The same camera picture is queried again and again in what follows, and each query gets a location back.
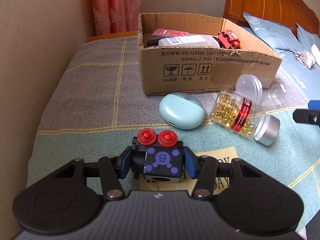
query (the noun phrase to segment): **gray ribbed surface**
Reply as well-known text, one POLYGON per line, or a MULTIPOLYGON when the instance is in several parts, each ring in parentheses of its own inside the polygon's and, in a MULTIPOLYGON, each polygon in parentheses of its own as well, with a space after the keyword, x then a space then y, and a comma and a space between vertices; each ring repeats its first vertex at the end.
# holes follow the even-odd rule
POLYGON ((298 240, 284 236, 249 236, 227 225, 208 202, 193 200, 186 191, 132 191, 122 201, 108 202, 89 225, 62 236, 22 232, 15 240, 298 240))

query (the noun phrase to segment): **barcode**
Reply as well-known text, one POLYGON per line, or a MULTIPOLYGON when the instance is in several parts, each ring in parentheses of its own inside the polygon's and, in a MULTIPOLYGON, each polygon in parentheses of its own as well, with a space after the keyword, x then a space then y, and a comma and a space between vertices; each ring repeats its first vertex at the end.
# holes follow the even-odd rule
POLYGON ((176 37, 168 38, 171 44, 180 43, 180 41, 176 37))

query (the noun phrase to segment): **silver cap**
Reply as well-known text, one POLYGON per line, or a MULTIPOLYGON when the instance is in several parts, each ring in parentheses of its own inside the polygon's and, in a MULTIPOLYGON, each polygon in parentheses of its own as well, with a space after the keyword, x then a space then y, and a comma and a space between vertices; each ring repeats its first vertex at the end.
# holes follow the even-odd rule
POLYGON ((272 144, 280 130, 280 120, 273 115, 266 113, 260 132, 255 136, 255 140, 269 146, 272 144))

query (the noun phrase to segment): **cardboard box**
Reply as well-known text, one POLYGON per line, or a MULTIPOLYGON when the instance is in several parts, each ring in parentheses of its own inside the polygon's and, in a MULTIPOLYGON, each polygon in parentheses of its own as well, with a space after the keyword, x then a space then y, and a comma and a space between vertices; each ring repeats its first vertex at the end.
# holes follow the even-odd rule
POLYGON ((234 88, 242 74, 257 76, 269 87, 281 64, 265 43, 223 18, 187 13, 142 13, 138 22, 140 77, 143 91, 206 91, 234 88), (217 36, 232 30, 241 49, 210 47, 147 47, 157 28, 217 36))

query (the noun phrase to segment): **headboard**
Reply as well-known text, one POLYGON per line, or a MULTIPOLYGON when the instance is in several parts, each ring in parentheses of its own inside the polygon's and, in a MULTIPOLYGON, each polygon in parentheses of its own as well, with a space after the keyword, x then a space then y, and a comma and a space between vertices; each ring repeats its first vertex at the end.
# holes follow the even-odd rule
POLYGON ((223 17, 240 26, 249 26, 243 12, 292 28, 297 36, 297 24, 319 36, 319 19, 303 0, 226 0, 223 17))

